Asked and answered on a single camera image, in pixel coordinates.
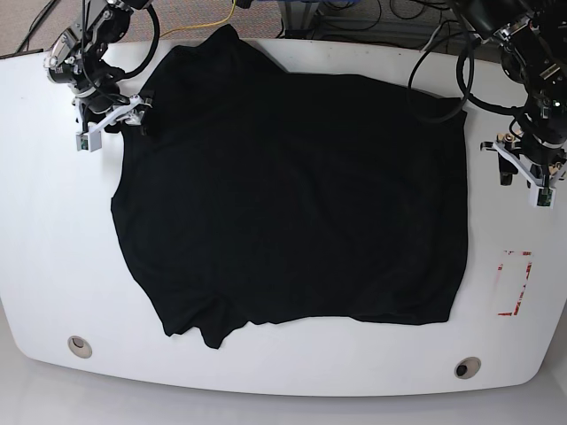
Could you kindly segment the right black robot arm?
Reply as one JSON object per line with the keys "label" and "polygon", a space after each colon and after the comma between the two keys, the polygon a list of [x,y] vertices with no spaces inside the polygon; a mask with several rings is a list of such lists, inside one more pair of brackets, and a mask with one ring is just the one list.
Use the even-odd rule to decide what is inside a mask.
{"label": "right black robot arm", "polygon": [[[127,33],[131,16],[148,12],[153,36],[150,48],[134,70],[126,72],[104,61],[109,46]],[[81,15],[58,37],[44,60],[49,81],[64,84],[74,95],[78,151],[102,148],[102,133],[118,124],[140,126],[151,108],[150,95],[125,96],[119,83],[137,77],[159,44],[159,18],[150,1],[83,1]]]}

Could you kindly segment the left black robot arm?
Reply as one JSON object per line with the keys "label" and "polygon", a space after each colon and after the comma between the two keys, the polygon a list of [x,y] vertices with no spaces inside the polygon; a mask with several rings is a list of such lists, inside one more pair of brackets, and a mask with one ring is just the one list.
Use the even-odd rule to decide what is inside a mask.
{"label": "left black robot arm", "polygon": [[[530,204],[553,207],[555,186],[566,176],[566,3],[449,1],[447,7],[465,40],[455,68],[462,98],[450,112],[421,116],[420,121],[445,122],[468,102],[510,117],[508,132],[481,147],[497,152],[502,186],[521,174],[530,190]],[[523,85],[523,105],[491,104],[473,95],[475,52],[487,42],[498,44],[503,72]]]}

